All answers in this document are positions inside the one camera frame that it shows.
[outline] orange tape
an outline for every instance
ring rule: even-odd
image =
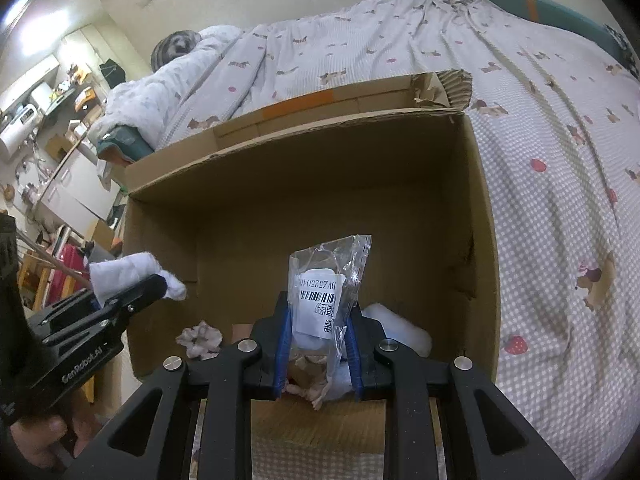
[[[301,110],[308,110],[309,108],[316,108],[317,106],[328,105],[334,102],[334,90],[329,88],[327,90],[321,90],[314,92],[313,94],[307,94],[300,97],[294,97],[276,103],[271,106],[267,106],[262,110],[262,119],[274,119],[276,117],[282,117],[293,112],[299,112]]]
[[[540,23],[540,16],[538,15],[536,0],[526,0],[526,1],[527,1],[527,9],[529,10],[529,21]]]

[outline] ceiling light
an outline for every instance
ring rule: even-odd
[[[28,1],[29,0],[16,0],[4,15],[4,18],[2,19],[2,26],[7,27],[11,22],[13,22],[13,20],[20,15],[20,12]]]
[[[22,53],[31,56],[45,50],[58,40],[69,26],[69,16],[66,10],[56,10],[46,16],[30,20],[24,24],[20,39]]]

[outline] gray pillow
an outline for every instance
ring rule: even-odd
[[[151,53],[151,70],[156,72],[177,57],[190,53],[202,38],[192,30],[179,30],[168,35]]]

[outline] metal screw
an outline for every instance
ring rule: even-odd
[[[258,343],[253,339],[242,339],[238,343],[238,350],[241,352],[253,352],[256,348],[258,348]]]
[[[398,341],[395,339],[383,339],[378,343],[378,346],[383,352],[395,352],[398,350]]]
[[[172,355],[171,357],[168,357],[167,359],[164,360],[164,363],[162,363],[162,366],[164,367],[165,370],[174,372],[182,366],[182,359],[180,359],[178,356]]]
[[[456,365],[456,368],[459,370],[471,370],[471,367],[474,365],[471,359],[468,357],[461,355],[453,359],[453,364]]]

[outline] white cloth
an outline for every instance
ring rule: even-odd
[[[152,149],[158,148],[180,104],[211,73],[241,32],[231,25],[205,28],[200,32],[202,40],[190,53],[152,75],[117,85],[107,97],[103,117],[89,129],[91,142],[108,138],[114,127],[124,124],[137,128]]]
[[[181,301],[187,297],[187,289],[172,273],[164,270],[151,253],[137,253],[117,260],[89,264],[89,276],[100,307],[117,293],[141,282],[152,274],[166,280],[165,298]]]
[[[431,353],[431,336],[426,330],[415,326],[404,317],[391,312],[386,306],[373,303],[362,311],[364,317],[377,319],[385,335],[408,346],[420,357],[429,357]]]

